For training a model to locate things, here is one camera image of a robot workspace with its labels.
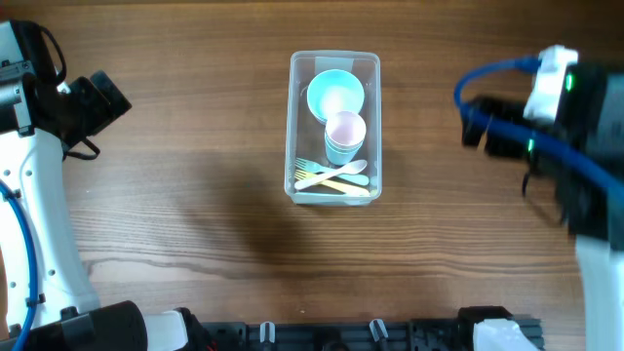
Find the pink plastic cup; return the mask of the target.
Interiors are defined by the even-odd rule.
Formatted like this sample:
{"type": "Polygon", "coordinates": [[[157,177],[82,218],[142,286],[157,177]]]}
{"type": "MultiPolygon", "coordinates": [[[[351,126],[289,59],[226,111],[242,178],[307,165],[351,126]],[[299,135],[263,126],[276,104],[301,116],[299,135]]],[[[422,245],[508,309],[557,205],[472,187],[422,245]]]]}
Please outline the pink plastic cup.
{"type": "Polygon", "coordinates": [[[329,139],[341,145],[351,146],[364,141],[367,125],[358,113],[340,111],[329,117],[325,132],[329,139]]]}

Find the white plastic spoon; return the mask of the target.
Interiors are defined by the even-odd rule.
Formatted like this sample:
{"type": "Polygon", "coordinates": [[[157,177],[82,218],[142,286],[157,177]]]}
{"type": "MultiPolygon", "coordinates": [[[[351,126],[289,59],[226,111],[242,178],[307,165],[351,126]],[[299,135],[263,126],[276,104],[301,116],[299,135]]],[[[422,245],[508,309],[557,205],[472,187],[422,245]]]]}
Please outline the white plastic spoon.
{"type": "Polygon", "coordinates": [[[355,183],[357,185],[367,185],[367,183],[364,182],[364,177],[361,175],[361,172],[368,165],[366,160],[352,161],[338,169],[330,169],[321,166],[316,162],[301,158],[296,158],[294,162],[304,171],[313,173],[313,175],[309,178],[298,180],[294,184],[294,188],[296,190],[303,190],[313,185],[317,185],[323,180],[329,180],[333,177],[338,177],[339,179],[347,180],[348,182],[355,183]]]}

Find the mint green plastic fork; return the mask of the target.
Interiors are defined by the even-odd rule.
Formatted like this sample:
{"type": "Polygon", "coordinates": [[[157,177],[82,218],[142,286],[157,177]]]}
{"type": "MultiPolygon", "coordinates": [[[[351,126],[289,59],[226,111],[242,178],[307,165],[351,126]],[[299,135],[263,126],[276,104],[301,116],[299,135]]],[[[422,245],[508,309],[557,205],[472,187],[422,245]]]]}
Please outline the mint green plastic fork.
{"type": "Polygon", "coordinates": [[[320,164],[307,159],[295,159],[295,166],[299,170],[312,173],[314,176],[324,175],[327,179],[338,177],[357,185],[368,185],[370,183],[370,180],[366,175],[361,175],[361,171],[363,171],[367,165],[368,162],[366,160],[358,160],[349,162],[338,169],[332,169],[321,166],[320,164]]]}

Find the blue plastic bowl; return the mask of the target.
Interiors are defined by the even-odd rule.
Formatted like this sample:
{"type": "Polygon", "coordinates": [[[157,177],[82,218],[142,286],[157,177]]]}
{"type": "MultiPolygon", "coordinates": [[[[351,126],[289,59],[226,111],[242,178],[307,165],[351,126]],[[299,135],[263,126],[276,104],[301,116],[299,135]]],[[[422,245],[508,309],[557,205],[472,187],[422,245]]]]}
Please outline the blue plastic bowl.
{"type": "Polygon", "coordinates": [[[361,81],[352,73],[330,69],[317,74],[307,88],[306,101],[310,112],[322,124],[337,112],[359,113],[365,102],[361,81]]]}

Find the blue plastic cup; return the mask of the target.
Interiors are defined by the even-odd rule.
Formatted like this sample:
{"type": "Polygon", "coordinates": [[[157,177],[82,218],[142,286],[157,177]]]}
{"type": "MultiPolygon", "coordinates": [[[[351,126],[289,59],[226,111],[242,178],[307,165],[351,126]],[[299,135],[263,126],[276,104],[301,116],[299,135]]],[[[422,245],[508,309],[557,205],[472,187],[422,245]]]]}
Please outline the blue plastic cup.
{"type": "Polygon", "coordinates": [[[330,145],[326,146],[326,156],[328,161],[337,166],[343,166],[351,162],[357,155],[358,151],[358,148],[351,150],[341,150],[335,149],[330,145]]]}

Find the yellow plastic fork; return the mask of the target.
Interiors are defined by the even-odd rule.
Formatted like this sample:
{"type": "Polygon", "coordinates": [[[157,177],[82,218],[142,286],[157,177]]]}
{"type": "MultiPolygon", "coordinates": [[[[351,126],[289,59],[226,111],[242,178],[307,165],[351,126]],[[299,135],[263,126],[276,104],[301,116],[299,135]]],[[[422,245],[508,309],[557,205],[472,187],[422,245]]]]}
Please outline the yellow plastic fork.
{"type": "MultiPolygon", "coordinates": [[[[303,179],[307,179],[313,176],[314,174],[306,172],[306,171],[302,171],[302,170],[296,170],[294,172],[294,177],[297,180],[303,180],[303,179]]],[[[320,182],[320,185],[326,186],[333,190],[340,191],[343,194],[348,195],[348,196],[370,196],[371,195],[370,192],[364,187],[361,187],[358,185],[350,185],[350,184],[340,182],[340,181],[326,179],[320,182]]]]}

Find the green plastic cup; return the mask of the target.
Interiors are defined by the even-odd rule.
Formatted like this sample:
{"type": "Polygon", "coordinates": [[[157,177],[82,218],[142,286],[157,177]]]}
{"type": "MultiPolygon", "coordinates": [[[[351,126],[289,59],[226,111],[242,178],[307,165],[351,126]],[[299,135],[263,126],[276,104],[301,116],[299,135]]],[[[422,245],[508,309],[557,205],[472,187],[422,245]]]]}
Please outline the green plastic cup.
{"type": "Polygon", "coordinates": [[[335,150],[336,152],[341,152],[341,153],[351,153],[351,152],[357,152],[361,146],[364,144],[362,141],[355,144],[355,145],[351,145],[351,146],[345,146],[345,145],[341,145],[329,138],[325,139],[326,142],[326,147],[331,148],[333,150],[335,150]]]}

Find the light blue plastic fork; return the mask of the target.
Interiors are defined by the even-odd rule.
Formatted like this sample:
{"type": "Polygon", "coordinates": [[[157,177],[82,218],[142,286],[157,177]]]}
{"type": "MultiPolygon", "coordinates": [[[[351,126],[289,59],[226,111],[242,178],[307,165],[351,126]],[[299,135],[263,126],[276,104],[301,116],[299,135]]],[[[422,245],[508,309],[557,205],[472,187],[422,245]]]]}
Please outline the light blue plastic fork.
{"type": "Polygon", "coordinates": [[[317,192],[305,192],[297,191],[293,194],[294,198],[303,202],[314,201],[333,201],[334,199],[346,198],[346,194],[330,194],[330,193],[317,193],[317,192]]]}

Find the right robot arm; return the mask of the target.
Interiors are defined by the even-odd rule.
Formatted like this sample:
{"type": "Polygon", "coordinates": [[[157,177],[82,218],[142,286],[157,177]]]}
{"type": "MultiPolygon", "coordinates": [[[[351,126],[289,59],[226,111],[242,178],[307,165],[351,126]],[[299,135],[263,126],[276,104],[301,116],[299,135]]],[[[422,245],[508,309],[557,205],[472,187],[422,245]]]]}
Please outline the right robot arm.
{"type": "Polygon", "coordinates": [[[524,159],[525,180],[555,182],[561,223],[573,236],[584,294],[585,346],[623,347],[623,66],[582,61],[551,46],[466,73],[453,102],[466,147],[491,157],[524,159]],[[518,70],[533,77],[527,101],[463,97],[486,75],[518,70]]]}

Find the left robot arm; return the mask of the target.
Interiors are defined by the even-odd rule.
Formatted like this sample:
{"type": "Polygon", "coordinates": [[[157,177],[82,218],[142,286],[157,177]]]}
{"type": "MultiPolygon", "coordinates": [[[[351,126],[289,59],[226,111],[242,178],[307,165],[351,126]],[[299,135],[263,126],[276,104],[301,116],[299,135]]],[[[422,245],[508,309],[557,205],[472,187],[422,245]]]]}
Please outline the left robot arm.
{"type": "Polygon", "coordinates": [[[1,25],[1,252],[8,287],[5,350],[189,350],[182,310],[102,306],[78,254],[62,164],[128,112],[103,72],[66,81],[58,42],[27,20],[1,25]]]}

